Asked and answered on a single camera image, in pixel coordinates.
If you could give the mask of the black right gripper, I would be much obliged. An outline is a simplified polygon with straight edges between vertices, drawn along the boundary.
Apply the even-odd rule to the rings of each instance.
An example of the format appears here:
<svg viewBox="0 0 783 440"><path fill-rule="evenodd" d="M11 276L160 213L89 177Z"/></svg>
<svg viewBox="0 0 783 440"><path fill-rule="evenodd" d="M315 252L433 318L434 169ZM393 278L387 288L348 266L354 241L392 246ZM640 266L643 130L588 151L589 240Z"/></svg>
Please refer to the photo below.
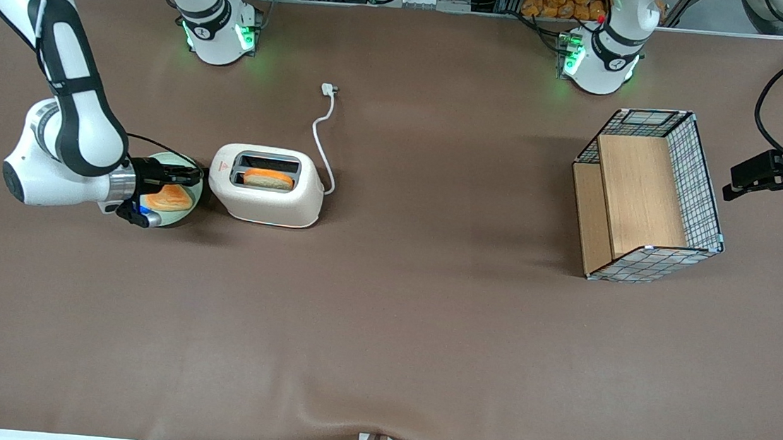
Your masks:
<svg viewBox="0 0 783 440"><path fill-rule="evenodd" d="M134 158L128 160L133 168L135 192L160 193L165 184L182 185L186 188L201 183L202 170L198 167L167 165L165 169L156 158Z"/></svg>

